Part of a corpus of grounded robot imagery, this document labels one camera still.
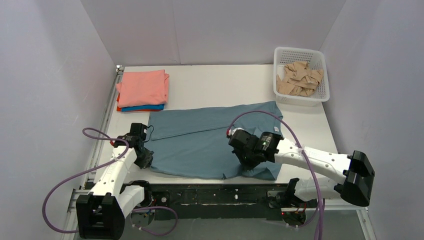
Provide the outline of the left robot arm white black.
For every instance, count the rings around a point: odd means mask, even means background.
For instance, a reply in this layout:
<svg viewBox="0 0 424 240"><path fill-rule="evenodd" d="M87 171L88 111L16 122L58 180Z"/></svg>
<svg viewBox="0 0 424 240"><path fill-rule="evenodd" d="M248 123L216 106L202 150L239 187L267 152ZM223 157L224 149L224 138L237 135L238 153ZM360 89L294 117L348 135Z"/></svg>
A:
<svg viewBox="0 0 424 240"><path fill-rule="evenodd" d="M147 181L124 182L131 166L145 169L152 163L153 151L144 146L147 133L146 125L132 123L128 133L113 141L112 163L89 193L77 198L75 206L81 238L118 240L131 211L151 204L151 188Z"/></svg>

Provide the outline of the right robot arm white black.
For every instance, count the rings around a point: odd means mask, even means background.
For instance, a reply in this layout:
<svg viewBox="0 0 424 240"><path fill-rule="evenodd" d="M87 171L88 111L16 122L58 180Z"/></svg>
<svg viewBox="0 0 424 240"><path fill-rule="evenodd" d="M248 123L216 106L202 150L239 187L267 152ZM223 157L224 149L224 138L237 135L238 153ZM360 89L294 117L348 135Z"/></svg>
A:
<svg viewBox="0 0 424 240"><path fill-rule="evenodd" d="M286 191L276 197L281 206L306 203L319 196L339 198L359 207L370 205L375 171L367 155L361 151L336 154L310 147L300 148L280 134L263 132L257 137L242 128L229 131L227 138L232 153L245 170L270 162L313 170L321 176L309 180L290 179Z"/></svg>

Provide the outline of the grey-blue t shirt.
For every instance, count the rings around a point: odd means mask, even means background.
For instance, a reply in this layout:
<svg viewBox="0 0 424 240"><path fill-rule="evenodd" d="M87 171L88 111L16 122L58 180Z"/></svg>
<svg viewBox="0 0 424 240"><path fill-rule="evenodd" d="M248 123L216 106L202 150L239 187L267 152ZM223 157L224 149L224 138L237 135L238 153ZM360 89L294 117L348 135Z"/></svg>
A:
<svg viewBox="0 0 424 240"><path fill-rule="evenodd" d="M263 132L280 132L283 114L275 101L231 107L164 110L149 116L154 172L198 179L224 180L238 176L275 181L281 164L264 162L243 170L228 144L226 131L233 123L259 137Z"/></svg>

